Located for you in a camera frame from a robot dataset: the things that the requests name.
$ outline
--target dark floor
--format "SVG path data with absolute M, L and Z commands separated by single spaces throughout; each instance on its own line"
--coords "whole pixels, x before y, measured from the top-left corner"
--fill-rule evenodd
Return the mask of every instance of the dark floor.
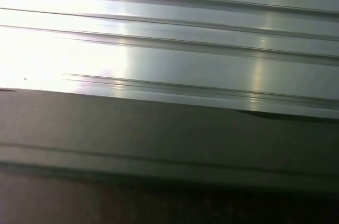
M 310 195 L 0 172 L 0 223 L 339 223 Z

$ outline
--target metal groove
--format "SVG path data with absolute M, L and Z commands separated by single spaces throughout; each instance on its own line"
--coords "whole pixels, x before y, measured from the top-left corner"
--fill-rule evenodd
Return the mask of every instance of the metal groove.
M 172 160 L 172 159 L 159 159 L 159 158 L 147 158 L 147 157 L 138 157 L 138 156 L 129 156 L 129 155 L 119 155 L 119 154 L 107 154 L 107 153 L 98 153 L 94 151 L 83 151 L 83 150 L 71 150 L 65 148 L 58 147 L 44 147 L 44 146 L 30 146 L 25 144 L 18 143 L 6 143 L 1 142 L 0 147 L 15 147 L 22 149 L 35 149 L 35 150 L 43 150 L 47 152 L 59 152 L 59 153 L 72 153 L 75 155 L 90 155 L 90 156 L 99 156 L 103 158 L 119 158 L 119 159 L 130 159 L 130 160 L 138 160 L 142 162 L 156 162 L 158 164 L 172 164 L 172 165 L 181 165 L 186 167 L 202 167 L 202 168 L 216 168 L 216 169 L 234 169 L 239 171 L 249 171 L 249 172 L 265 172 L 270 174 L 281 174 L 288 176 L 304 176 L 304 177 L 314 177 L 320 178 L 321 180 L 337 180 L 339 175 L 337 174 L 327 174 L 327 173 L 309 173 L 302 171 L 290 171 L 283 169 L 270 169 L 270 168 L 258 168 L 258 167 L 241 167 L 235 165 L 224 165 L 224 164 L 216 164 L 216 163 L 200 163 L 200 162 L 190 162 L 190 161 L 180 161 L 180 160 Z
M 339 25 L 338 15 L 335 17 L 329 15 L 314 16 L 307 13 L 298 15 L 283 11 L 274 12 L 263 8 L 239 8 L 201 2 L 164 3 L 163 0 L 55 0 L 53 7 L 43 1 L 41 0 L 40 3 L 27 3 L 26 0 L 2 0 L 0 4 L 2 8 L 23 11 L 62 13 L 103 19 L 139 20 L 253 33 L 290 35 L 300 38 L 339 40 L 339 35 L 335 30 Z M 93 5 L 84 8 L 84 1 L 93 3 Z M 262 21 L 264 23 L 266 17 L 275 18 L 274 21 L 270 20 L 270 24 L 273 25 L 269 28 L 267 26 L 260 27 L 260 24 L 256 22 Z M 317 25 L 317 34 L 312 33 L 311 25 Z

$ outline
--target gray metal panel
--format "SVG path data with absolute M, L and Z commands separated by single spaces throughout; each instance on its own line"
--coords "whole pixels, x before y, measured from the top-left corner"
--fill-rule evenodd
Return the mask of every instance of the gray metal panel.
M 339 192 L 338 126 L 27 90 L 0 93 L 0 110 L 1 162 Z

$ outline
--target corrugated metal sheet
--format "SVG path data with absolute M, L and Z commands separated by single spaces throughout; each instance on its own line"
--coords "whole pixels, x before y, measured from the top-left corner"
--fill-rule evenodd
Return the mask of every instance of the corrugated metal sheet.
M 0 0 L 0 87 L 339 118 L 339 0 Z

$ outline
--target ribbed metal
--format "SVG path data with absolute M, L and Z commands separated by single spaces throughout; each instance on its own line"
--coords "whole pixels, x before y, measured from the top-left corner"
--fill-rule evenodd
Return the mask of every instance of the ribbed metal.
M 339 118 L 338 0 L 0 0 L 0 87 Z

